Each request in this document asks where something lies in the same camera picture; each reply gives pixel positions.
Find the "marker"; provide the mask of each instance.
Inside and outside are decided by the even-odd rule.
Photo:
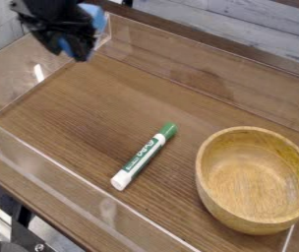
[[[164,147],[167,141],[176,135],[176,132],[177,126],[173,123],[167,123],[160,132],[145,144],[141,151],[135,155],[135,157],[112,178],[112,186],[116,190],[123,191],[151,158]]]

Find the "bowl rim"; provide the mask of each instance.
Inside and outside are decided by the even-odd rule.
[[[196,170],[196,180],[199,182],[199,185],[202,187],[203,192],[206,193],[207,197],[210,197],[210,199],[212,200],[212,202],[215,203],[215,205],[224,210],[227,213],[230,213],[230,215],[240,218],[244,221],[250,221],[250,222],[255,222],[255,223],[263,223],[263,224],[272,224],[272,223],[284,223],[288,221],[292,221],[295,219],[299,218],[299,208],[295,210],[294,213],[288,214],[284,217],[278,217],[278,218],[268,218],[268,219],[255,219],[255,218],[248,218],[246,216],[238,215],[235,213],[232,213],[227,208],[224,208],[222,206],[222,204],[219,204],[219,202],[216,201],[216,199],[212,197],[211,190],[207,187],[206,183],[203,182],[202,178],[202,165],[200,165],[200,160],[202,160],[202,156],[203,156],[203,152],[206,147],[208,146],[208,144],[222,135],[230,133],[230,132],[235,132],[235,131],[242,131],[242,130],[250,130],[250,131],[258,131],[258,132],[263,132],[267,133],[268,135],[274,136],[275,138],[280,139],[283,141],[284,144],[290,145],[291,148],[294,148],[294,150],[298,152],[299,154],[299,147],[287,139],[284,138],[282,135],[279,135],[278,133],[266,130],[263,128],[259,127],[252,127],[252,126],[238,126],[238,127],[231,127],[227,128],[224,130],[218,131],[216,133],[214,133],[207,139],[206,141],[202,143],[202,146],[197,150],[196,153],[196,160],[195,160],[195,170]]]

